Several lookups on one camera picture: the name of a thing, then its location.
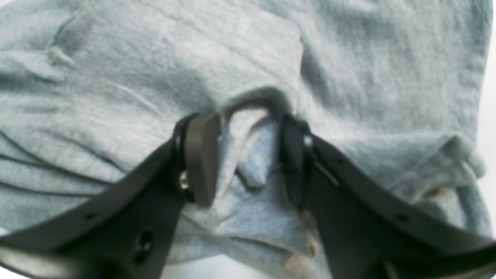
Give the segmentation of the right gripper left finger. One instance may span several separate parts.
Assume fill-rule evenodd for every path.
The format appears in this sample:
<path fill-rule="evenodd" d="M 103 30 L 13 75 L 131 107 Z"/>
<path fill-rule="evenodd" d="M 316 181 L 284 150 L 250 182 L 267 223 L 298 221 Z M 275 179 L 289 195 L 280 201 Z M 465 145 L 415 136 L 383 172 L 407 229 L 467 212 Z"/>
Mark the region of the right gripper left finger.
<path fill-rule="evenodd" d="M 220 131 L 216 113 L 183 118 L 104 193 L 1 237 L 1 266 L 34 279 L 159 279 L 184 206 L 213 202 Z"/>

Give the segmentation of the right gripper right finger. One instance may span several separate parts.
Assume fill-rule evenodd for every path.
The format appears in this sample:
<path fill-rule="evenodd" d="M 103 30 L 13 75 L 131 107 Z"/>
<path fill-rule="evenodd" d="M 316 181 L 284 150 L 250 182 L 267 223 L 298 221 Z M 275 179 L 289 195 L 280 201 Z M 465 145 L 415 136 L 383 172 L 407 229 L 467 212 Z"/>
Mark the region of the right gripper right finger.
<path fill-rule="evenodd" d="M 414 208 L 292 115 L 281 121 L 289 201 L 315 221 L 333 279 L 484 279 L 495 241 Z"/>

